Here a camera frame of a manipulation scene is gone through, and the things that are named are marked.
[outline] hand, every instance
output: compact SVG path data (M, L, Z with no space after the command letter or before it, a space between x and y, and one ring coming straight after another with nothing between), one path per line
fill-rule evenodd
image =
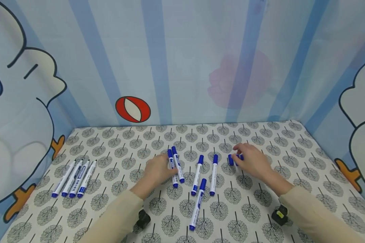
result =
M243 153L244 158L244 160L241 160L236 154L233 154L232 159L235 163L244 171L263 181L276 195L284 195L293 188L293 184L290 184L279 173L272 169L265 154L259 151L255 146L247 143L239 143L234 146L234 150L237 151L237 154Z
M252 176L264 181L264 177L272 174L272 170L265 154L259 151L255 146L247 143L239 143L234 146L237 154L243 153L244 160L239 159L236 154L232 155L232 159L241 169L248 172Z
M177 174L177 168L168 168L169 158L167 154L160 154L152 158L146 165L143 177L133 186L131 191L141 199L146 199L150 192Z

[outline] marker cap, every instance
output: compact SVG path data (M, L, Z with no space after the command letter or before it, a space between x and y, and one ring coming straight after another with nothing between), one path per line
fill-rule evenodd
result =
M197 163L198 164L203 164L203 161L204 161L204 155L200 155L199 161Z
M176 150L175 146L172 146L172 152L173 152L173 154L177 154L177 150Z
M231 154L228 155L228 164L233 166L234 165L234 160L231 157Z
M218 155L214 154L214 161L213 164L217 164L218 163Z
M169 156L169 158L173 158L173 154L172 154L172 150L171 149L168 149L168 156Z
M201 184L200 184L200 190L205 190L205 184L206 184L206 179L202 179L201 180Z

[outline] pink flower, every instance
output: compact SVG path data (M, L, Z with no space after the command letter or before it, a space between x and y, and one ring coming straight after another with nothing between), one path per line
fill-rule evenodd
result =
M211 87L208 88L208 94L219 107L235 109L241 106L240 104L229 103L238 61L237 58L226 55L222 58L220 67L209 74ZM257 103L266 92L271 79L269 58L264 53L256 51L250 79L246 80L249 85L242 107Z

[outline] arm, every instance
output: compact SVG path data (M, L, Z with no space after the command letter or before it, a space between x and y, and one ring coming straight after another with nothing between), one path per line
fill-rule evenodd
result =
M116 243L132 232L138 221L143 201L177 169L167 168L167 155L154 157L147 164L144 176L129 190L124 191L106 209L103 216L85 233L79 243Z
M237 154L243 153L244 160L233 154L234 161L246 172L263 181L288 209L288 217L311 239L319 243L363 243L354 230L331 213L324 205L302 187L295 187L275 172L264 154L252 145L237 144Z

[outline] beige sleeve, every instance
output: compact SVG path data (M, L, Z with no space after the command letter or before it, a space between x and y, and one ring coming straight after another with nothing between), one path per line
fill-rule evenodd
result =
M126 190L108 205L103 216L92 225L78 243L119 243L132 232L143 200Z
M316 243L365 242L302 187L293 187L280 196L280 202L288 209L288 217Z

